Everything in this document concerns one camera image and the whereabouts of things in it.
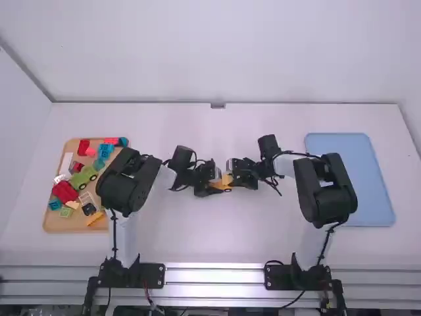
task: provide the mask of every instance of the blue tray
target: blue tray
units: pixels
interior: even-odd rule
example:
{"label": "blue tray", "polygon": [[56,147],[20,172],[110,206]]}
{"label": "blue tray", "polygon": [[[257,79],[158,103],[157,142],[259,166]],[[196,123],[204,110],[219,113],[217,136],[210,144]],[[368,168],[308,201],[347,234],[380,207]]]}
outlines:
{"label": "blue tray", "polygon": [[309,153],[339,153],[358,198],[358,209],[347,226],[391,226],[395,223],[389,195],[370,138],[362,133],[310,133]]}

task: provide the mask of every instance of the wooden tray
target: wooden tray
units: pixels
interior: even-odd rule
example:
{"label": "wooden tray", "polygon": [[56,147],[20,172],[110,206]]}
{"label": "wooden tray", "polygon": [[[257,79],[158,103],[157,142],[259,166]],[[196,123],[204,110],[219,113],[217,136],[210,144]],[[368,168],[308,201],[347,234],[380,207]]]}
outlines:
{"label": "wooden tray", "polygon": [[[89,146],[97,150],[99,147],[99,144],[103,143],[105,138],[84,138],[84,139],[89,139],[90,141]],[[89,156],[78,155],[78,147],[79,147],[80,140],[81,138],[74,138],[65,143],[56,175],[59,175],[60,167],[61,167],[65,153],[68,153],[68,152],[73,153],[72,161],[76,160],[77,162],[83,163],[84,165],[87,165],[87,166],[92,165],[94,160],[96,160],[97,155],[94,158],[89,157]],[[98,178],[101,176],[104,170],[109,166],[111,161],[117,156],[117,154],[120,151],[121,151],[121,147],[115,148],[114,152],[110,156],[110,159],[105,161],[105,167],[99,171]],[[85,189],[79,191],[79,195],[85,192],[90,192],[95,204],[98,205],[98,207],[100,207],[101,198],[97,196],[97,194],[95,193],[95,186],[97,185],[98,178],[94,181],[91,181],[86,186]],[[82,204],[79,206],[79,208],[73,210],[73,214],[69,218],[60,217],[59,214],[60,214],[59,210],[52,211],[47,205],[47,209],[45,210],[45,215],[44,215],[44,222],[43,222],[44,231],[49,232],[49,233],[60,233],[60,232],[71,233],[71,232],[106,232],[108,230],[108,219],[106,216],[101,217],[90,226],[87,226],[86,224],[87,217],[84,215],[84,212],[82,211]]]}

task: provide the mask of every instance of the white backdrop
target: white backdrop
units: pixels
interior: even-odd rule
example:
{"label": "white backdrop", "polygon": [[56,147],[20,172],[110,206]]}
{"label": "white backdrop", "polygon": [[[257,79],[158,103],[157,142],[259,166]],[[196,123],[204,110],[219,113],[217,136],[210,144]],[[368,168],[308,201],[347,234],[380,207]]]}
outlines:
{"label": "white backdrop", "polygon": [[392,101],[421,148],[417,0],[2,0],[58,101]]}

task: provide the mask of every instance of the teal toy block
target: teal toy block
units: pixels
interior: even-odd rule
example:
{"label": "teal toy block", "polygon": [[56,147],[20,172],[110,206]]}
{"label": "teal toy block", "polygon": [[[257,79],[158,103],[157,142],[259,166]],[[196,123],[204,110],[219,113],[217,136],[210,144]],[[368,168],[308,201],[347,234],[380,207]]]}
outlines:
{"label": "teal toy block", "polygon": [[105,162],[104,161],[102,161],[101,159],[97,159],[97,160],[95,160],[94,162],[93,162],[93,168],[96,170],[96,171],[100,171],[103,167],[105,167]]}
{"label": "teal toy block", "polygon": [[100,150],[98,154],[100,160],[108,160],[110,159],[110,155],[111,153],[105,150]]}
{"label": "teal toy block", "polygon": [[112,153],[114,151],[114,145],[113,144],[100,144],[98,150],[108,151],[109,153]]}
{"label": "teal toy block", "polygon": [[55,198],[48,202],[48,206],[52,211],[58,211],[59,209],[61,209],[62,203],[59,199]]}
{"label": "teal toy block", "polygon": [[118,139],[118,146],[119,147],[127,147],[129,144],[129,140],[125,137],[119,137]]}

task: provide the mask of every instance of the green toy car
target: green toy car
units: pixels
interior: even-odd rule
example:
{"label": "green toy car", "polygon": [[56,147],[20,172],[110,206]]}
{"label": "green toy car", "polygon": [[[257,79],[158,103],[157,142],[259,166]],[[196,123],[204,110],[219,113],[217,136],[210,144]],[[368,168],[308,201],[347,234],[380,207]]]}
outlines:
{"label": "green toy car", "polygon": [[93,166],[84,166],[79,173],[73,174],[69,183],[75,190],[83,190],[89,181],[94,181],[98,177],[98,171]]}

